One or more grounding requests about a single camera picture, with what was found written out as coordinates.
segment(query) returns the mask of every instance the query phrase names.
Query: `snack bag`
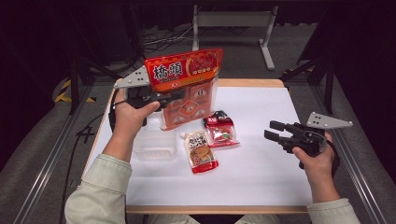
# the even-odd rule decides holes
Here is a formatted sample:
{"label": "snack bag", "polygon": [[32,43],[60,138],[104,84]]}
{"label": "snack bag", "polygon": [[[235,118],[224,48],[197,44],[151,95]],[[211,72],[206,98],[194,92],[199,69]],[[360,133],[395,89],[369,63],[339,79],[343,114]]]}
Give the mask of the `snack bag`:
{"label": "snack bag", "polygon": [[172,130],[210,115],[216,97],[221,49],[204,49],[145,60],[152,91],[184,91],[163,109],[161,129]]}
{"label": "snack bag", "polygon": [[224,111],[216,111],[210,117],[205,118],[204,125],[211,138],[211,147],[225,147],[239,144],[239,141],[236,140],[233,120]]}
{"label": "snack bag", "polygon": [[205,131],[182,133],[181,137],[185,138],[185,148],[194,174],[213,170],[219,166],[219,162],[209,146],[210,139]]}

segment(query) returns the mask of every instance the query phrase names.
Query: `clear plastic tray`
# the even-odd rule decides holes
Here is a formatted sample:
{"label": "clear plastic tray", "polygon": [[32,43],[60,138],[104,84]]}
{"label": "clear plastic tray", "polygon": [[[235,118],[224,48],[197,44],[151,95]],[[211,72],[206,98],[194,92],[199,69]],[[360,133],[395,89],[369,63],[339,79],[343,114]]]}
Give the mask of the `clear plastic tray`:
{"label": "clear plastic tray", "polygon": [[177,131],[160,129],[159,112],[148,116],[148,124],[137,133],[133,153],[141,161],[170,161],[177,147]]}

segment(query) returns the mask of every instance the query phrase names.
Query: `person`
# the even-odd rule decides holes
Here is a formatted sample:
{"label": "person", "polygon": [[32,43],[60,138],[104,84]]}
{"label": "person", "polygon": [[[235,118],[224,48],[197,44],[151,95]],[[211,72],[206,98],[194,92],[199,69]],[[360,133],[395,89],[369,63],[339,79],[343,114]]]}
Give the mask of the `person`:
{"label": "person", "polygon": [[[123,101],[123,90],[119,90],[115,102]],[[67,199],[65,218],[67,223],[125,223],[125,194],[132,174],[131,156],[134,138],[145,117],[160,106],[153,102],[135,109],[128,104],[115,105],[116,125],[102,154],[94,160],[83,176],[80,187]],[[295,156],[304,164],[311,187],[313,203],[307,206],[313,224],[359,223],[348,199],[341,198],[332,181],[330,147],[311,158],[295,147]],[[188,215],[152,215],[148,223],[199,224]],[[278,224],[277,216],[245,215],[237,224]]]}

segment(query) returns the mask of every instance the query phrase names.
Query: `hand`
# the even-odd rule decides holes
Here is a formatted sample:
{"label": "hand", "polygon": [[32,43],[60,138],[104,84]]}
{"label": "hand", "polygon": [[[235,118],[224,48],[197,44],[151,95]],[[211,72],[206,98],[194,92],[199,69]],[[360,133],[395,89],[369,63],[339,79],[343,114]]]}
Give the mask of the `hand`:
{"label": "hand", "polygon": [[[327,140],[332,136],[325,133]],[[340,199],[332,181],[332,161],[334,152],[327,144],[323,152],[316,157],[308,156],[301,148],[293,148],[294,155],[304,164],[304,170],[312,191],[314,203],[324,203]]]}
{"label": "hand", "polygon": [[[123,101],[124,89],[116,95],[115,103]],[[129,162],[132,155],[134,138],[142,127],[143,120],[160,107],[159,102],[153,102],[142,108],[135,109],[128,103],[116,105],[116,125],[108,141],[104,154]]]}

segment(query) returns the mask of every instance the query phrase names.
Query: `sleeve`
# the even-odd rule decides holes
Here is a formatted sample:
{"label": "sleeve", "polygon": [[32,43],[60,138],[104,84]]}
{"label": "sleeve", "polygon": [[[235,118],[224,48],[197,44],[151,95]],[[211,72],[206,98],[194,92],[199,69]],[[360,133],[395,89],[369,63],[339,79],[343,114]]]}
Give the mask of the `sleeve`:
{"label": "sleeve", "polygon": [[327,203],[311,203],[307,209],[313,224],[360,223],[346,198]]}
{"label": "sleeve", "polygon": [[67,223],[125,223],[125,193],[131,164],[100,154],[80,187],[67,199]]}

